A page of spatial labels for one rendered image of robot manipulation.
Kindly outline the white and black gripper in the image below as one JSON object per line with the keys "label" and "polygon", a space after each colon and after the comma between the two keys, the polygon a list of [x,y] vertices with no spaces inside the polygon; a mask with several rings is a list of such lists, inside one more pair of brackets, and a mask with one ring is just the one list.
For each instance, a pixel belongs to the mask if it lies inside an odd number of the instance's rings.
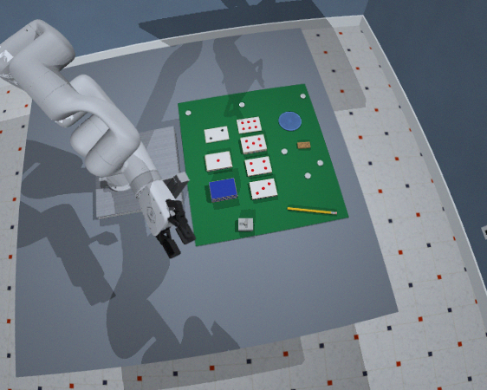
{"label": "white and black gripper", "polygon": [[[183,244],[196,240],[185,217],[182,202],[173,197],[164,181],[155,180],[142,186],[135,193],[135,197],[139,200],[140,209],[151,233],[164,247],[169,258],[174,258],[181,254],[174,239],[172,240],[171,227],[174,225],[178,227],[175,230]],[[164,235],[165,233],[166,236]]]}

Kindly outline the green felt playing mat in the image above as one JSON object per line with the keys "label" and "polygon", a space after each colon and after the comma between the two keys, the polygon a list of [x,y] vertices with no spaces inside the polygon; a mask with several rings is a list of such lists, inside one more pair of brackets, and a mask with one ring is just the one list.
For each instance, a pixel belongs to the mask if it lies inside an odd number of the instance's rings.
{"label": "green felt playing mat", "polygon": [[[306,97],[301,98],[301,94]],[[239,104],[243,102],[244,107]],[[349,218],[334,167],[305,84],[267,88],[178,103],[192,225],[196,246]],[[186,111],[191,111],[186,115]],[[294,112],[295,131],[279,125]],[[239,133],[237,120],[259,117],[262,131]],[[229,140],[206,143],[205,129],[226,127]],[[243,154],[240,138],[263,134],[267,151]],[[297,142],[310,142],[298,149]],[[282,154],[282,149],[288,152]],[[230,152],[232,168],[207,172],[205,155]],[[269,156],[272,173],[248,177],[245,160]],[[322,166],[317,161],[323,162]],[[310,173],[310,179],[305,178]],[[209,182],[235,179],[237,198],[211,202]],[[250,182],[274,179],[277,196],[252,200]],[[327,214],[291,208],[334,211]],[[253,231],[238,231],[253,218]]]}

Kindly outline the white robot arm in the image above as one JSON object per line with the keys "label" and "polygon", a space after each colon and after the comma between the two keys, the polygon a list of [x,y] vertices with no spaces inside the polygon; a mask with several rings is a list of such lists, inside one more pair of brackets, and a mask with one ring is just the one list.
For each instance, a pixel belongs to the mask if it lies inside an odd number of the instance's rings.
{"label": "white robot arm", "polygon": [[135,195],[142,186],[162,180],[177,198],[190,181],[186,173],[161,178],[139,132],[97,82],[88,75],[68,82],[60,73],[74,59],[67,38],[36,19],[0,44],[0,77],[25,91],[61,127],[92,114],[73,131],[70,144],[99,181],[106,180],[117,192],[132,188]]}

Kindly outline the blue flat disc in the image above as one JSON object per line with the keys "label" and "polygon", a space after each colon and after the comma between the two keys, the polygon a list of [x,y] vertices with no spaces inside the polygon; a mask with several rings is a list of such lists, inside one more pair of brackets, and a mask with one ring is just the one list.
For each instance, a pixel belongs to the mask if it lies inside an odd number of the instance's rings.
{"label": "blue flat disc", "polygon": [[301,124],[300,116],[294,112],[285,112],[279,117],[279,125],[287,131],[295,131]]}

